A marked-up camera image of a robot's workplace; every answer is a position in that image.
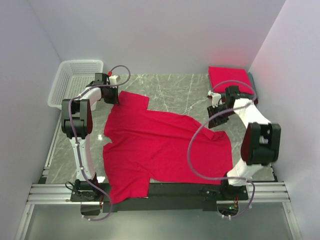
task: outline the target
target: marble table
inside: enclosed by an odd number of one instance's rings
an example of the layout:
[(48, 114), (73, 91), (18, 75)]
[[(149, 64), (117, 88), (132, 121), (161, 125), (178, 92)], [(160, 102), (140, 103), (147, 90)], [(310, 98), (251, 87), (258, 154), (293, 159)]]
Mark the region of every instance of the marble table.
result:
[[(207, 98), (210, 89), (207, 74), (138, 74), (132, 75), (131, 80), (119, 87), (119, 91), (128, 91), (150, 98), (149, 110), (166, 111), (182, 115), (189, 115), (204, 123), (208, 119), (207, 107), (211, 101)], [(93, 130), (90, 136), (91, 155), (98, 177), (105, 177), (103, 146), (110, 143), (110, 139), (103, 134), (108, 115), (113, 105), (99, 101), (96, 110), (92, 112)], [(215, 127), (213, 131), (226, 131), (232, 145), (233, 165), (240, 159), (240, 148), (246, 128), (237, 115), (232, 115), (229, 121)], [(62, 132), (61, 127), (55, 136), (55, 147), (49, 161), (47, 184), (64, 184), (76, 179), (76, 163), (69, 139)], [(261, 169), (253, 176), (254, 181), (274, 181), (275, 177), (271, 165)]]

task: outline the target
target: white plastic basket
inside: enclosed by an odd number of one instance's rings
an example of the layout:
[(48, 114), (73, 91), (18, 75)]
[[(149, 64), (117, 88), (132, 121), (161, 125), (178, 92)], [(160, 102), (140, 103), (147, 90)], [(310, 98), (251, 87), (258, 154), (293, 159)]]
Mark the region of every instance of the white plastic basket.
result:
[(48, 105), (61, 110), (63, 99), (78, 96), (95, 79), (95, 73), (102, 73), (104, 63), (100, 60), (69, 60), (60, 63), (49, 94)]

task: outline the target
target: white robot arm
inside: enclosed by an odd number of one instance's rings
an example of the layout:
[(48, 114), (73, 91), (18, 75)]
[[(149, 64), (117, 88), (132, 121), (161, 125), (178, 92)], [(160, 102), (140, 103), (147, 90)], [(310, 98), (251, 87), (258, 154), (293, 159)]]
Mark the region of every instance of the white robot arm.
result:
[[(208, 95), (212, 97), (212, 106), (208, 107), (208, 112), (211, 117), (227, 108), (238, 108), (250, 103), (248, 107), (234, 111), (247, 130), (241, 146), (241, 158), (233, 169), (226, 174), (227, 177), (250, 179), (265, 165), (278, 159), (281, 128), (278, 124), (271, 123), (266, 119), (252, 100), (237, 97), (237, 95), (239, 96), (237, 87), (232, 90), (235, 93), (233, 96), (226, 95), (226, 103), (220, 103), (220, 94), (209, 91)], [(223, 124), (227, 120), (228, 116), (222, 116), (217, 121), (210, 122), (209, 128)], [(246, 184), (244, 180), (240, 179), (229, 179), (228, 183), (232, 186), (244, 186)]]
[[(106, 74), (96, 73), (94, 81), (86, 89), (94, 85), (102, 84), (117, 84), (119, 76), (113, 75), (107, 78)], [(96, 177), (96, 170), (92, 162), (91, 151), (90, 151), (90, 133), (93, 129), (93, 122), (91, 116), (91, 110), (96, 109), (97, 101), (101, 98), (104, 98), (106, 103), (117, 104), (118, 100), (118, 88), (117, 87), (97, 87), (88, 91), (80, 99), (74, 101), (71, 105), (71, 110), (73, 113), (79, 113), (79, 117), (73, 117), (73, 123), (77, 131), (77, 140), (78, 146), (80, 149), (82, 165), (84, 169), (84, 174), (90, 180), (93, 180)], [(76, 164), (76, 179), (80, 181), (86, 181), (82, 172), (80, 163), (78, 160), (77, 152), (77, 143), (75, 136), (72, 132), (70, 119), (69, 119), (69, 110), (68, 110), (69, 99), (64, 99), (62, 101), (62, 116), (61, 116), (61, 126), (62, 131), (66, 133), (69, 141), (72, 145), (75, 164)]]

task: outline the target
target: red t-shirt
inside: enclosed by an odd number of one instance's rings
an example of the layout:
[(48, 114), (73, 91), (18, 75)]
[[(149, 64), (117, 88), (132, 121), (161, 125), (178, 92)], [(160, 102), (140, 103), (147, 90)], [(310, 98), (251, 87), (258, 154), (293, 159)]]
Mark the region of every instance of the red t-shirt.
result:
[[(174, 183), (220, 183), (198, 177), (188, 166), (187, 149), (201, 125), (198, 121), (187, 115), (147, 110), (149, 98), (135, 93), (122, 91), (119, 102), (104, 128), (112, 143), (103, 148), (104, 168), (115, 204), (127, 198), (147, 197), (150, 178)], [(193, 142), (191, 161), (199, 173), (223, 177), (233, 167), (227, 134), (203, 128)]]

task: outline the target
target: purple cable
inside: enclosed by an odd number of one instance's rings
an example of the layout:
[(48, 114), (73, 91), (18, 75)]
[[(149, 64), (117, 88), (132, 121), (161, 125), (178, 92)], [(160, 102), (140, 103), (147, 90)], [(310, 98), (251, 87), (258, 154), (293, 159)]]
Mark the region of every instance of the purple cable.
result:
[[(242, 84), (242, 85), (245, 85), (247, 86), (248, 88), (250, 88), (252, 91), (253, 91), (253, 99), (252, 101), (254, 102), (256, 99), (257, 99), (257, 93), (255, 92), (255, 90), (248, 84), (242, 82), (242, 81), (238, 81), (238, 80), (227, 80), (227, 81), (223, 81), (223, 82), (220, 82), (219, 84), (217, 84), (214, 88), (212, 88), (212, 91), (215, 90), (216, 87), (222, 85), (222, 84), (225, 84), (225, 83), (238, 83), (238, 84)], [(192, 170), (192, 172), (194, 174), (196, 174), (198, 177), (202, 178), (202, 179), (206, 179), (206, 180), (212, 180), (212, 181), (216, 181), (216, 180), (229, 180), (229, 179), (238, 179), (238, 180), (243, 180), (243, 181), (246, 181), (247, 183), (250, 183), (252, 185), (252, 195), (251, 195), (251, 198), (249, 200), (249, 203), (245, 206), (245, 208), (239, 212), (238, 214), (234, 215), (234, 216), (231, 216), (230, 218), (236, 218), (238, 217), (239, 215), (241, 215), (242, 213), (244, 213), (251, 205), (253, 199), (254, 199), (254, 196), (255, 196), (255, 191), (256, 191), (256, 186), (255, 184), (249, 180), (249, 179), (246, 179), (245, 177), (239, 177), (239, 176), (230, 176), (230, 177), (209, 177), (209, 176), (204, 176), (202, 175), (201, 173), (197, 172), (194, 167), (192, 166), (191, 164), (191, 159), (190, 159), (190, 151), (191, 151), (191, 146), (193, 144), (193, 142), (195, 141), (195, 138), (196, 136), (198, 135), (198, 133), (201, 131), (201, 129), (203, 129), (205, 127), (205, 125), (207, 125), (208, 122), (210, 122), (211, 120), (215, 119), (216, 117), (219, 117), (223, 114), (227, 114), (227, 113), (230, 113), (230, 112), (233, 112), (235, 110), (240, 110), (240, 109), (244, 109), (244, 108), (247, 108), (249, 107), (249, 105), (251, 105), (251, 102), (248, 102), (246, 105), (244, 106), (239, 106), (239, 107), (235, 107), (235, 108), (229, 108), (229, 109), (226, 109), (226, 110), (223, 110), (223, 111), (220, 111), (214, 115), (212, 115), (204, 124), (202, 124), (198, 129), (197, 131), (195, 131), (194, 135), (192, 136), (191, 140), (190, 140), (190, 143), (189, 143), (189, 146), (188, 146), (188, 150), (187, 150), (187, 154), (186, 154), (186, 157), (187, 157), (187, 161), (188, 161), (188, 165), (190, 167), (190, 169)]]
[(129, 81), (130, 77), (131, 77), (131, 72), (130, 72), (129, 68), (127, 68), (127, 67), (124, 66), (124, 65), (117, 65), (117, 66), (113, 67), (113, 68), (111, 69), (111, 72), (112, 72), (114, 69), (118, 68), (118, 67), (123, 67), (123, 68), (125, 68), (125, 69), (128, 71), (128, 73), (129, 73), (128, 77), (126, 78), (126, 80), (125, 80), (124, 82), (119, 83), (119, 84), (115, 84), (115, 85), (108, 85), (108, 84), (106, 84), (106, 85), (96, 85), (96, 86), (90, 87), (90, 88), (86, 89), (85, 91), (83, 91), (83, 92), (82, 92), (81, 94), (79, 94), (78, 96), (71, 98), (70, 101), (69, 101), (69, 104), (68, 104), (70, 125), (71, 125), (72, 132), (73, 132), (73, 135), (74, 135), (74, 138), (75, 138), (76, 152), (77, 152), (77, 155), (78, 155), (78, 160), (79, 160), (79, 166), (80, 166), (80, 169), (81, 169), (81, 173), (82, 173), (84, 179), (87, 181), (87, 183), (90, 184), (93, 188), (95, 188), (95, 189), (97, 189), (98, 191), (100, 191), (101, 193), (103, 193), (103, 194), (109, 199), (109, 202), (110, 202), (110, 210), (109, 210), (109, 212), (107, 213), (107, 215), (105, 215), (105, 216), (103, 216), (103, 217), (101, 217), (101, 218), (89, 218), (89, 217), (87, 217), (87, 216), (84, 216), (84, 218), (87, 219), (87, 220), (89, 220), (89, 221), (100, 221), (100, 220), (104, 220), (104, 219), (106, 219), (107, 217), (109, 217), (109, 215), (110, 215), (110, 214), (112, 213), (112, 211), (113, 211), (113, 206), (114, 206), (114, 204), (113, 204), (112, 199), (111, 199), (111, 197), (109, 196), (109, 194), (106, 193), (104, 190), (102, 190), (100, 187), (98, 187), (98, 186), (94, 185), (92, 182), (90, 182), (89, 179), (88, 179), (88, 177), (87, 177), (87, 175), (85, 174), (85, 169), (84, 169), (83, 162), (82, 162), (82, 159), (81, 159), (81, 154), (80, 154), (78, 136), (77, 136), (76, 128), (75, 128), (75, 125), (74, 125), (74, 121), (73, 121), (73, 119), (72, 119), (71, 104), (72, 104), (72, 102), (73, 102), (74, 100), (77, 100), (77, 99), (81, 98), (83, 95), (85, 95), (86, 93), (88, 93), (88, 92), (89, 92), (90, 90), (92, 90), (92, 89), (100, 88), (100, 87), (118, 87), (118, 86), (121, 86), (121, 85), (126, 84), (126, 83)]

